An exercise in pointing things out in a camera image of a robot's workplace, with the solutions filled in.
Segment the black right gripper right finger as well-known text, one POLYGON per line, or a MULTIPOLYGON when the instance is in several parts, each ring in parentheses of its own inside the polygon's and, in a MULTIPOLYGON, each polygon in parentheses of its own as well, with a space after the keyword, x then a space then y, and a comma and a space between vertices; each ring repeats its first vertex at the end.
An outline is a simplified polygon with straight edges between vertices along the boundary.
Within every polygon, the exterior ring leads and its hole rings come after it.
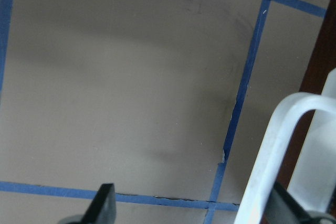
POLYGON ((313 218, 294 200, 294 198, 275 182, 265 206, 267 223, 291 224, 314 223, 313 218))

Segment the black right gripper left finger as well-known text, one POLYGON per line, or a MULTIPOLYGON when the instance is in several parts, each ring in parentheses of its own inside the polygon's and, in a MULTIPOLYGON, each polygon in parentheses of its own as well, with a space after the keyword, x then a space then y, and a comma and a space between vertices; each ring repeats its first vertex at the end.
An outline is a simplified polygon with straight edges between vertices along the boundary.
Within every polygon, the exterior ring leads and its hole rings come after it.
POLYGON ((114 184, 102 184, 89 208, 81 219, 81 223, 115 223, 116 193, 114 184))

